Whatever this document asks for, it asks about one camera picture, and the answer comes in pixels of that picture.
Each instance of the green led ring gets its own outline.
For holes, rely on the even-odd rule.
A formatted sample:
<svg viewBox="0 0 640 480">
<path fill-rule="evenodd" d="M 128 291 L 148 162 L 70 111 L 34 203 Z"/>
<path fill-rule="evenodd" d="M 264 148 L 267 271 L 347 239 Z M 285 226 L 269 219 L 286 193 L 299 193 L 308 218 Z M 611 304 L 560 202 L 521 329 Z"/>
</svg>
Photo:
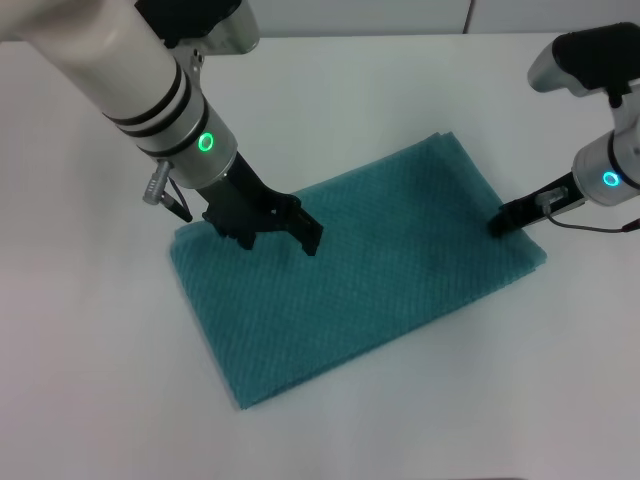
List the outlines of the green led ring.
<svg viewBox="0 0 640 480">
<path fill-rule="evenodd" d="M 198 139 L 198 148 L 201 152 L 208 152 L 216 144 L 216 140 L 209 132 L 203 133 Z"/>
</svg>

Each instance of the black stripe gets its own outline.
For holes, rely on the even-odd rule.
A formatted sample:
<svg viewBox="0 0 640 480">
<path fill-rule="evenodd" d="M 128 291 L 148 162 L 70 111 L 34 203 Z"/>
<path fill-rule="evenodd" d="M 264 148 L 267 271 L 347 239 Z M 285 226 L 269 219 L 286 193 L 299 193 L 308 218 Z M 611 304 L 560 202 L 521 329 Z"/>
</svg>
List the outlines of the black stripe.
<svg viewBox="0 0 640 480">
<path fill-rule="evenodd" d="M 189 80 L 188 76 L 186 77 L 186 81 L 187 81 L 187 85 L 184 89 L 184 95 L 180 99 L 180 102 L 176 106 L 176 109 L 173 112 L 171 112 L 169 115 L 167 115 L 164 119 L 162 119 L 160 122 L 150 126 L 149 128 L 144 128 L 142 130 L 128 131 L 128 130 L 122 130 L 120 127 L 118 128 L 120 128 L 120 130 L 122 130 L 123 133 L 126 133 L 127 135 L 133 138 L 151 137 L 169 128 L 169 126 L 173 122 L 175 122 L 180 115 L 182 115 L 182 112 L 184 112 L 185 108 L 187 108 L 187 105 L 189 104 L 189 101 L 191 100 L 191 80 Z"/>
<path fill-rule="evenodd" d="M 167 105 L 169 105 L 171 103 L 171 100 L 173 100 L 173 98 L 176 96 L 176 93 L 178 93 L 178 88 L 180 87 L 180 78 L 182 77 L 182 68 L 180 68 L 180 64 L 178 64 L 178 61 L 176 60 L 176 76 L 173 79 L 173 83 L 171 84 L 171 88 L 169 89 L 169 91 L 167 92 L 167 94 L 162 97 L 162 100 L 160 100 L 155 107 L 152 107 L 151 109 L 147 110 L 146 112 L 136 116 L 136 117 L 131 117 L 131 118 L 111 118 L 108 115 L 105 115 L 105 117 L 107 117 L 109 120 L 111 120 L 113 123 L 115 123 L 116 125 L 122 125 L 125 127 L 131 126 L 131 125 L 139 125 L 141 123 L 144 123 L 148 120 L 151 120 L 153 117 L 155 117 L 157 114 L 159 114 L 162 110 L 164 110 L 165 108 L 167 108 Z"/>
<path fill-rule="evenodd" d="M 620 164 L 618 163 L 618 159 L 616 158 L 616 153 L 613 150 L 613 137 L 614 132 L 611 132 L 609 142 L 607 143 L 607 154 L 609 155 L 609 162 L 611 162 L 611 166 L 613 167 L 614 172 L 616 172 L 620 176 L 622 181 L 629 185 L 631 188 L 640 190 L 640 184 L 634 182 L 626 173 L 622 171 L 622 168 L 620 168 Z"/>
<path fill-rule="evenodd" d="M 168 150 L 163 150 L 161 152 L 151 152 L 149 150 L 145 150 L 144 148 L 140 148 L 140 147 L 138 148 L 140 148 L 141 151 L 143 151 L 150 157 L 154 157 L 154 158 L 171 157 L 176 153 L 180 153 L 183 150 L 186 150 L 187 148 L 189 148 L 198 139 L 198 137 L 202 135 L 202 132 L 204 131 L 204 127 L 207 126 L 207 122 L 209 121 L 209 106 L 207 105 L 207 102 L 204 100 L 204 97 L 202 98 L 202 101 L 204 102 L 204 112 L 202 112 L 202 117 L 200 118 L 200 121 L 196 125 L 196 128 L 193 130 L 193 132 L 191 132 L 191 134 L 187 138 L 182 140 L 178 145 Z"/>
</svg>

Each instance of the white wall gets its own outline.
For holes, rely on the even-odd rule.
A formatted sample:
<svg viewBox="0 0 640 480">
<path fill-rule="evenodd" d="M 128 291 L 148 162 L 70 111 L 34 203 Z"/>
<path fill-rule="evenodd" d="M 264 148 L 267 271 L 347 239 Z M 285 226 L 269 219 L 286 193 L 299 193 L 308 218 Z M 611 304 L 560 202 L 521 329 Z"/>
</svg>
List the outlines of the white wall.
<svg viewBox="0 0 640 480">
<path fill-rule="evenodd" d="M 265 37 L 462 33 L 469 0 L 250 0 Z"/>
<path fill-rule="evenodd" d="M 469 33 L 565 32 L 640 24 L 639 0 L 477 0 Z"/>
</svg>

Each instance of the cable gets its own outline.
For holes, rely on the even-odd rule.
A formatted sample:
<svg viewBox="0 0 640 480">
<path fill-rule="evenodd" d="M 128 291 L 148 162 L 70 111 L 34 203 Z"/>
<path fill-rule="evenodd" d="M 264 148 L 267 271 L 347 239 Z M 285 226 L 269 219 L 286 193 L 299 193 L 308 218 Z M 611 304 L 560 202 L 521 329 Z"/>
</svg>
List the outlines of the cable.
<svg viewBox="0 0 640 480">
<path fill-rule="evenodd" d="M 173 190 L 176 192 L 176 195 L 178 195 L 178 198 L 180 199 L 180 203 L 182 204 L 184 209 L 187 211 L 187 213 L 190 214 L 191 211 L 189 210 L 189 205 L 187 205 L 187 201 L 184 199 L 184 196 L 182 195 L 182 192 L 178 188 L 178 185 L 176 185 L 176 182 L 171 177 L 169 177 L 169 181 L 171 182 L 171 186 L 173 187 Z"/>
<path fill-rule="evenodd" d="M 462 33 L 469 33 L 469 27 L 471 26 L 471 18 L 473 17 L 473 12 L 476 9 L 476 0 L 469 1 L 469 10 L 467 10 L 467 18 L 464 21 L 464 27 L 462 28 Z"/>
<path fill-rule="evenodd" d="M 553 190 L 549 190 L 548 192 L 539 193 L 536 196 L 535 202 L 536 205 L 542 208 L 542 214 L 547 217 L 547 220 L 558 227 L 598 233 L 629 233 L 640 230 L 640 218 L 634 220 L 633 222 L 629 222 L 626 225 L 623 225 L 622 228 L 597 228 L 587 227 L 586 225 L 570 225 L 568 223 L 561 223 L 551 216 L 551 204 L 553 202 L 557 202 L 558 200 L 566 198 L 566 196 L 567 189 L 565 187 L 554 188 Z"/>
<path fill-rule="evenodd" d="M 571 230 L 586 230 L 588 232 L 599 232 L 599 233 L 625 233 L 627 230 L 623 230 L 622 228 L 609 229 L 609 228 L 596 228 L 596 227 L 587 227 L 586 225 L 569 225 L 567 223 L 560 223 L 555 218 L 553 218 L 550 214 L 545 214 L 547 220 L 549 220 L 554 225 L 557 225 L 562 228 L 569 228 Z"/>
</svg>

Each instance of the folded towel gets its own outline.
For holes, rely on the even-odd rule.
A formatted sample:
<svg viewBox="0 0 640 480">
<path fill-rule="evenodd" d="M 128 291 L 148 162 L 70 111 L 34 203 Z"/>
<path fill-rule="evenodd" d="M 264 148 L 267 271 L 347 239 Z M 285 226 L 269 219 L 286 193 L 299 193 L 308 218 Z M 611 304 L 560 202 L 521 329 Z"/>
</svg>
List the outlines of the folded towel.
<svg viewBox="0 0 640 480">
<path fill-rule="evenodd" d="M 176 232 L 175 270 L 241 408 L 266 400 L 532 272 L 524 232 L 492 238 L 501 201 L 452 134 L 297 195 L 324 226 L 253 251 L 204 222 Z"/>
</svg>

